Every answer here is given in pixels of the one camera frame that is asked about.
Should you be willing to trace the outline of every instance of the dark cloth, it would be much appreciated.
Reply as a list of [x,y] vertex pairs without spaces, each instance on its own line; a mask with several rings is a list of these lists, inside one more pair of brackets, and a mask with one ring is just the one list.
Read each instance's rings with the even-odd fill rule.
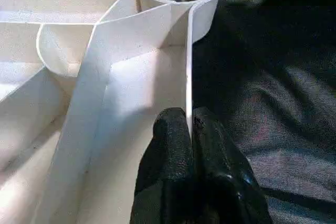
[[193,48],[194,105],[246,155],[274,223],[336,223],[336,8],[267,3],[220,1]]
[[192,145],[181,109],[157,117],[130,223],[271,223],[253,171],[220,121],[207,109],[193,121]]

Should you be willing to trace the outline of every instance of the cardboard divider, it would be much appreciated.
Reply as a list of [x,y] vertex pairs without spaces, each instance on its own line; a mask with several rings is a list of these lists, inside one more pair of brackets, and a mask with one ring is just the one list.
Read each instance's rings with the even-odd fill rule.
[[62,88],[72,94],[93,25],[42,24],[36,47],[40,60]]
[[[185,108],[185,38],[176,41],[171,33],[181,20],[187,28],[183,15],[162,5],[96,25],[32,223],[128,222],[156,115]],[[122,198],[113,193],[119,186]]]
[[43,66],[35,39],[38,25],[0,23],[0,101]]
[[217,0],[113,1],[0,0],[20,21],[0,23],[0,224],[128,223],[157,114],[182,107],[191,130]]
[[68,100],[41,68],[0,102],[0,223],[31,219],[58,141],[53,122]]

